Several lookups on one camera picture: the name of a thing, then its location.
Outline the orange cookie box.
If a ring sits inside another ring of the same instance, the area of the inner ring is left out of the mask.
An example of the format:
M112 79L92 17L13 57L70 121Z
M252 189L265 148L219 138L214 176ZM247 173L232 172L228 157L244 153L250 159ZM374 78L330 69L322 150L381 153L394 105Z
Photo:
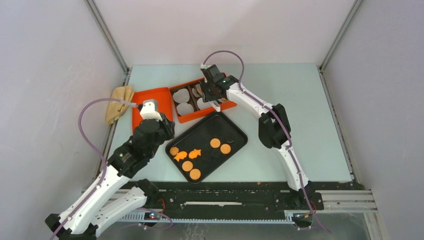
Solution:
M203 77L169 88L179 123L187 123L205 117L212 112L220 112L237 105L223 98L215 102L204 102L203 91L200 88L202 80L204 80Z

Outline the black baking tray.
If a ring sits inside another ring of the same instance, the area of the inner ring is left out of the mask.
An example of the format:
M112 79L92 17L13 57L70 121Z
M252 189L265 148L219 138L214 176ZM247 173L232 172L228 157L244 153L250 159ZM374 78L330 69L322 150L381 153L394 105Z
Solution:
M247 135L228 116L215 111L171 140L165 153L189 183L198 184L247 142Z

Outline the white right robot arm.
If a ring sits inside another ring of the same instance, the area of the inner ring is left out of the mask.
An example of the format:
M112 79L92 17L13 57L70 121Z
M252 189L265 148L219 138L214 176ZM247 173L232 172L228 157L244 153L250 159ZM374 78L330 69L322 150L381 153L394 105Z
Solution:
M272 105L243 86L232 75L226 76L218 67L202 64L200 70L204 79L200 81L202 100L214 103L226 99L245 108L258 119L258 137L268 149L276 149L283 159L288 186L295 192L291 194L291 204L297 209L304 209L311 202L310 194L303 190L309 178L302 170L294 153L291 140L291 127L283 105Z

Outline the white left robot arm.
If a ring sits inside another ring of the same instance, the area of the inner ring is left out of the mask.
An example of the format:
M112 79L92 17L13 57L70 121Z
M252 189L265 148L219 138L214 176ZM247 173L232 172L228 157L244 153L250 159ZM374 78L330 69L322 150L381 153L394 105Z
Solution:
M148 179L135 182L124 196L112 203L108 200L147 166L160 145L174 136L175 123L163 113L160 119L143 119L80 198L62 213L52 213L45 219L52 236L60 240L95 240L131 211L156 206L159 189Z

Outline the orange box lid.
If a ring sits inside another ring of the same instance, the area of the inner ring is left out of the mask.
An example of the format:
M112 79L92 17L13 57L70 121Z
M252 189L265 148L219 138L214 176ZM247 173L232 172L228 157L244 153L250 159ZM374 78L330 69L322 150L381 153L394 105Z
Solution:
M132 133L164 131L172 138L175 135L171 93L167 87L136 92L132 102Z

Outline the silver metal tongs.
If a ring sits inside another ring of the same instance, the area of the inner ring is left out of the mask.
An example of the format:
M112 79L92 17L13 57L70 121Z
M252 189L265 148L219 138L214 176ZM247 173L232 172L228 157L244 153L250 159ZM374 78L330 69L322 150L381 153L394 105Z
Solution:
M210 99L208 99L207 96L206 96L206 94L204 92L203 92L203 97L200 97L200 98L202 98L205 103L206 102L211 102L212 108L216 112L221 112L221 106L220 106L220 103L217 100L210 100Z

